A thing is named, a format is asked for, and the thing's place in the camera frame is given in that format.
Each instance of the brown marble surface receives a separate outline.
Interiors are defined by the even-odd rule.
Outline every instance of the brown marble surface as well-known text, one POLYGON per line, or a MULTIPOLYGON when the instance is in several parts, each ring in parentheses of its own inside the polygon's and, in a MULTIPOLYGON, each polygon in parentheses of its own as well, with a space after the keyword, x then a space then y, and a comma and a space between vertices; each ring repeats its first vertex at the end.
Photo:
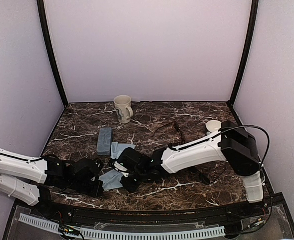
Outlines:
MULTIPOLYGON (((176 120, 184 132, 186 142, 202 138, 209 120, 234 121, 227 105, 221 102, 134 102, 134 117, 129 124, 117 121, 112 103, 70 104, 61 117, 45 154, 55 154, 62 160, 94 159, 99 128, 111 127, 113 141, 136 145, 136 150, 146 155, 168 143, 177 142, 179 134, 171 127, 154 131, 176 120)), ((101 157, 106 173, 109 159, 101 157)), ((105 191, 102 197, 58 193, 50 188, 54 202, 109 210, 169 211, 190 210, 221 206, 246 201, 241 179, 226 162, 210 162, 197 167, 211 181, 225 172, 212 185, 200 182, 197 174, 182 170, 163 179, 161 183, 142 184, 136 193, 123 188, 105 191)))

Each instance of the white mug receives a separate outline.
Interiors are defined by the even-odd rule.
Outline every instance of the white mug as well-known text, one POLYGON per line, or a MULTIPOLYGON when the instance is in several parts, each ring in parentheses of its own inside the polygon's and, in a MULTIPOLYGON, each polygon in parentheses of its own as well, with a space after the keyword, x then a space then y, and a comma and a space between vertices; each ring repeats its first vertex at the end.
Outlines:
POLYGON ((133 111, 131 108, 131 97, 120 95, 113 99, 113 103, 119 123, 127 124, 128 122, 130 122, 133 116, 133 111))

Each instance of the white wall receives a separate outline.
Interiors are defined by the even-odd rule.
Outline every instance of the white wall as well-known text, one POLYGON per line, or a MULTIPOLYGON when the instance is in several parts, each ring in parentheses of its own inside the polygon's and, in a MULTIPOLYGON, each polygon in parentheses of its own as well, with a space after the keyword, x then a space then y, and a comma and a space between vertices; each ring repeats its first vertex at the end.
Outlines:
MULTIPOLYGON (((62 110, 36 1, 0 0, 0 148, 39 156, 62 110)), ((12 203, 0 193, 0 239, 12 203)))
POLYGON ((47 0, 69 102, 227 101, 251 0, 47 0))
MULTIPOLYGON (((252 48, 235 109, 271 135, 266 169, 294 219, 294 1, 259 3, 252 48)), ((263 135, 258 138, 261 153, 263 135)))

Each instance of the mug handle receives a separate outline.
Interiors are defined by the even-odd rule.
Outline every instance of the mug handle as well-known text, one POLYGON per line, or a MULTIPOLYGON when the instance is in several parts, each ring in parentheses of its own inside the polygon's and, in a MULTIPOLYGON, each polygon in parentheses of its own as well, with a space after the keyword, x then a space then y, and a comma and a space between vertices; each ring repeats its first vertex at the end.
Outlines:
POLYGON ((127 120, 129 119, 129 118, 132 118, 132 116, 133 116, 133 111, 132 111, 132 108, 131 107, 126 107, 126 109, 128 110, 128 112, 129 112, 129 116, 127 117, 127 120))

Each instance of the light blue cloth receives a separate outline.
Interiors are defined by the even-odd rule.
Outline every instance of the light blue cloth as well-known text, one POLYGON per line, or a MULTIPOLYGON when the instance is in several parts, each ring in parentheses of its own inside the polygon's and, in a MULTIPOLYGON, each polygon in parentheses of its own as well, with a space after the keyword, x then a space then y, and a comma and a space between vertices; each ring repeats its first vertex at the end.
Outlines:
MULTIPOLYGON (((123 150, 127 148, 135 149, 135 146, 132 144, 118 144, 117 142, 111 143, 111 159, 117 160, 123 150)), ((122 176, 121 172, 111 170, 99 177, 99 180, 103 182, 102 188, 104 190, 119 189, 122 188, 120 183, 122 176)))

